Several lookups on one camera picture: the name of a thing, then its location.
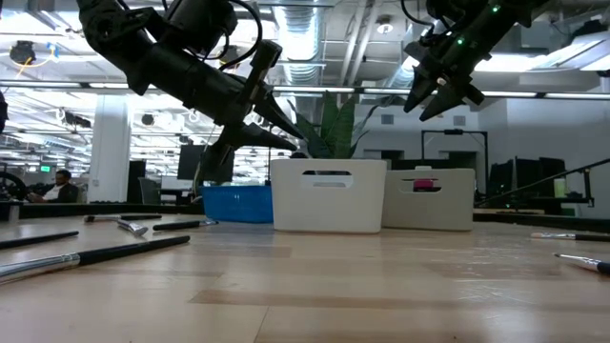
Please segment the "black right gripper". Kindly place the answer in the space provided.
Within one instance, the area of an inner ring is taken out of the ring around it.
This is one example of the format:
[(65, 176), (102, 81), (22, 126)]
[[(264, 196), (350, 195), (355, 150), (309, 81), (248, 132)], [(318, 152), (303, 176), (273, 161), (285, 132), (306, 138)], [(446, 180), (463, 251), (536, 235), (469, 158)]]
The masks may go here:
[(468, 26), (409, 43), (405, 52), (418, 64), (414, 66), (404, 112), (413, 110), (433, 91), (437, 94), (420, 115), (422, 122), (463, 105), (465, 100), (480, 104), (485, 96), (472, 85), (471, 73), (480, 61), (491, 58), (490, 51), (497, 42), (497, 27)]

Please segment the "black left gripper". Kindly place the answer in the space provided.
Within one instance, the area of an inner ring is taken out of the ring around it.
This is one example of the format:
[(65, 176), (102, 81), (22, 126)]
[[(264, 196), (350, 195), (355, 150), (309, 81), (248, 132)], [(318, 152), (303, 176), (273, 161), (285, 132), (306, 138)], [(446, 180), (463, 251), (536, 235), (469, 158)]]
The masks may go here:
[(264, 83), (268, 69), (275, 65), (281, 52), (282, 48), (275, 42), (262, 41), (246, 78), (197, 62), (188, 54), (163, 44), (154, 44), (136, 65), (132, 73), (133, 91), (143, 94), (153, 85), (180, 100), (185, 108), (212, 118), (222, 128), (217, 140), (201, 155), (195, 174), (197, 181), (226, 181), (224, 171), (233, 161), (231, 154), (244, 146), (297, 150), (290, 141), (256, 124), (244, 123), (245, 116), (254, 111), (291, 136), (303, 138)]

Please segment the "blue plastic basket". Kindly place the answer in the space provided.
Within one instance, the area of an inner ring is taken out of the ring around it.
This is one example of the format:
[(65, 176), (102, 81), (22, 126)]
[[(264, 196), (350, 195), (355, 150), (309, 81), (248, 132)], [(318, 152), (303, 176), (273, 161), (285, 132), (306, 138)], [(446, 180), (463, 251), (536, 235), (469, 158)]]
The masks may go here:
[(270, 186), (202, 186), (203, 212), (213, 220), (268, 224), (274, 221)]

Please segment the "white plastic bin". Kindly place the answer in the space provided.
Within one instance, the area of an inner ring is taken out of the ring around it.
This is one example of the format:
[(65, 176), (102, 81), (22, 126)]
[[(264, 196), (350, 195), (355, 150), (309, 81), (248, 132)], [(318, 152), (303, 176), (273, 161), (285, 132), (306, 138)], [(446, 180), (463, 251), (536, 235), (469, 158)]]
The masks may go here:
[(386, 172), (383, 160), (274, 160), (274, 228), (281, 232), (378, 233)]

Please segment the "grey plastic bin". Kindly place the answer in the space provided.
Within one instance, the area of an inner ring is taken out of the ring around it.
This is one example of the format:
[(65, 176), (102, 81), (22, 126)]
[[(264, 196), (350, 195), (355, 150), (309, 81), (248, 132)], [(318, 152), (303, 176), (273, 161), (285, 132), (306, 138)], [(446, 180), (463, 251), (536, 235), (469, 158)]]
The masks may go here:
[[(414, 192), (415, 179), (434, 179), (435, 192)], [(476, 176), (471, 169), (387, 171), (384, 228), (469, 232), (473, 229)]]

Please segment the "short black silver-ferrule paintbrush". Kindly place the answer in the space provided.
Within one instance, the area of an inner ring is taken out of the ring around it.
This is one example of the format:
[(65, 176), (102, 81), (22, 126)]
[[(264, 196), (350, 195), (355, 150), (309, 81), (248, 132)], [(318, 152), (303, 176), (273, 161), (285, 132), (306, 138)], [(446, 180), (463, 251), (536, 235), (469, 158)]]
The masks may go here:
[(585, 234), (585, 233), (555, 233), (555, 232), (533, 232), (531, 238), (536, 239), (559, 239), (559, 240), (581, 240), (592, 242), (610, 242), (610, 235)]
[(194, 229), (194, 228), (199, 228), (199, 227), (204, 227), (204, 226), (213, 226), (213, 225), (217, 225), (217, 224), (218, 224), (218, 222), (216, 220), (212, 220), (212, 219), (180, 221), (180, 222), (157, 224), (152, 227), (152, 230), (154, 232), (179, 231), (179, 230)]

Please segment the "paintbrush pair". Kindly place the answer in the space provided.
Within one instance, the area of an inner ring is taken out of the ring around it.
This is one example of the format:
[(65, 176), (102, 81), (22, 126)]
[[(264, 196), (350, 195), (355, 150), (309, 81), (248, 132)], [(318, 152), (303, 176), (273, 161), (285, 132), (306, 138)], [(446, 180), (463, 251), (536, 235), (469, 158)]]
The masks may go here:
[(149, 229), (146, 226), (143, 226), (143, 225), (140, 225), (138, 223), (131, 222), (128, 220), (124, 220), (124, 219), (118, 219), (116, 221), (116, 223), (119, 228), (121, 228), (127, 232), (130, 232), (134, 236), (142, 236)]

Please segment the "long thin black paintbrush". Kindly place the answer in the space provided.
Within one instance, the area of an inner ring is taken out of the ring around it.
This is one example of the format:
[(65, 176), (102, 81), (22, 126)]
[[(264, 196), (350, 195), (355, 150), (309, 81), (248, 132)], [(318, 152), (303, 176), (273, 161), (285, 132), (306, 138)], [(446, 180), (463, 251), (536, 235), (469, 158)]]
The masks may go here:
[(189, 235), (158, 239), (96, 250), (59, 254), (45, 258), (0, 265), (0, 285), (39, 274), (63, 271), (102, 263), (122, 257), (152, 252), (189, 243)]
[(610, 276), (610, 262), (604, 262), (584, 256), (575, 256), (562, 253), (555, 253), (554, 256), (565, 263), (586, 269), (591, 272)]

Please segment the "wooden paintbrush vertical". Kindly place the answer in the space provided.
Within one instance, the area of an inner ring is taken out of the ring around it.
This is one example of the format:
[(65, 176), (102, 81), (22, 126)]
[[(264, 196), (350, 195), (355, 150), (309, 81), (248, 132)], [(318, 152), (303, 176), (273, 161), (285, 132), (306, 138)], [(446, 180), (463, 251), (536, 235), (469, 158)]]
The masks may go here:
[(68, 237), (74, 237), (79, 234), (79, 231), (72, 232), (61, 232), (46, 235), (29, 236), (23, 238), (16, 238), (12, 240), (0, 241), (0, 250), (12, 249), (17, 247), (23, 247), (28, 245), (34, 245), (39, 243), (50, 242)]

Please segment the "black display stand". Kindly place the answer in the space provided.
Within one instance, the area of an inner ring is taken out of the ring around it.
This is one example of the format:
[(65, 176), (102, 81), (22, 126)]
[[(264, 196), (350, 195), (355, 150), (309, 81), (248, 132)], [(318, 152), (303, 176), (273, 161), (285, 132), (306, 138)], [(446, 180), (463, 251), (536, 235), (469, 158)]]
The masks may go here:
[(420, 132), (420, 160), (421, 161), (425, 160), (425, 150), (426, 150), (425, 135), (427, 133), (438, 133), (438, 134), (442, 134), (442, 135), (468, 134), (473, 139), (474, 139), (475, 134), (481, 135), (483, 138), (483, 150), (484, 150), (484, 153), (483, 153), (484, 154), (484, 185), (485, 185), (485, 190), (488, 191), (489, 173), (490, 173), (488, 131), (465, 131), (462, 129), (422, 130)]

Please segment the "potted snake plant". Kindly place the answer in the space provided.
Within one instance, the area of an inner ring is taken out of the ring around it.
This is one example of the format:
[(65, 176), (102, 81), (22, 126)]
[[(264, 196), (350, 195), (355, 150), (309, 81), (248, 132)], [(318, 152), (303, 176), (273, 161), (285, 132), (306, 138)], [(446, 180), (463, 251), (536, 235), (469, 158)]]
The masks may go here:
[(316, 159), (351, 159), (356, 147), (368, 130), (369, 119), (378, 105), (374, 105), (365, 117), (356, 122), (356, 99), (349, 98), (338, 105), (335, 94), (326, 91), (323, 95), (321, 122), (318, 125), (310, 122), (289, 103), (295, 113), (296, 126), (303, 135), (307, 153)]

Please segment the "black computer monitor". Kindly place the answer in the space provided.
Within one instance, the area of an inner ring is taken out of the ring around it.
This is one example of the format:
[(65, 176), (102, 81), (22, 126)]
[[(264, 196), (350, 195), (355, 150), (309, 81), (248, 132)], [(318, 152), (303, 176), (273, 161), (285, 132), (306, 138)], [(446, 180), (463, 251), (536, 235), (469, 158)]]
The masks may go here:
[(193, 181), (205, 145), (182, 145), (178, 159), (177, 179)]
[(515, 157), (504, 163), (492, 165), (487, 191), (489, 195), (505, 193), (565, 171), (563, 159)]

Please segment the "white building column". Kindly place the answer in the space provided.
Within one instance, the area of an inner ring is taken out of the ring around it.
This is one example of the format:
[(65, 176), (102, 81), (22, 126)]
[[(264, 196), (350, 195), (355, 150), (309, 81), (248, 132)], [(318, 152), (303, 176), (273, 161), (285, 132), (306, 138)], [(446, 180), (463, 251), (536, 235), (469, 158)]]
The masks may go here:
[(98, 94), (93, 122), (88, 201), (127, 199), (132, 113), (126, 95)]

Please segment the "person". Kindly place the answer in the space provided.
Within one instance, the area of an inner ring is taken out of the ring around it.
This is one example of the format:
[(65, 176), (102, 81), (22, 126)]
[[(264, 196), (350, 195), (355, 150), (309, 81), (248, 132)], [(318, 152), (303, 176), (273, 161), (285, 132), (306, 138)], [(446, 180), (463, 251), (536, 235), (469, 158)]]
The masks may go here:
[(32, 203), (76, 203), (80, 190), (71, 182), (71, 173), (60, 170), (55, 174), (55, 184), (44, 194), (31, 192), (27, 199)]

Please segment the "silver ceiling air duct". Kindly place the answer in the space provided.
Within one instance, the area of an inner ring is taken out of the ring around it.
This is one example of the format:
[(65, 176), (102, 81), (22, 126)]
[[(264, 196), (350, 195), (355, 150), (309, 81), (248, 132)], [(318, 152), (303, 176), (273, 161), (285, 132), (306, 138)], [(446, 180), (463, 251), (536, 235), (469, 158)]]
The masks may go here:
[(277, 7), (274, 16), (278, 30), (278, 42), (283, 48), (283, 65), (287, 82), (296, 86), (317, 85), (320, 66), (319, 56), (322, 29), (322, 10), (313, 7)]

